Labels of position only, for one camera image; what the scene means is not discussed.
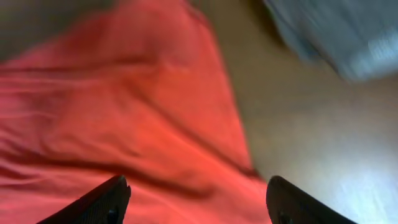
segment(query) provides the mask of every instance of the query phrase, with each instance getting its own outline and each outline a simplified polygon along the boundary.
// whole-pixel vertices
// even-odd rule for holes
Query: floor
[[[255,166],[359,223],[398,223],[398,76],[349,84],[286,49],[261,2],[196,0],[231,75]]]

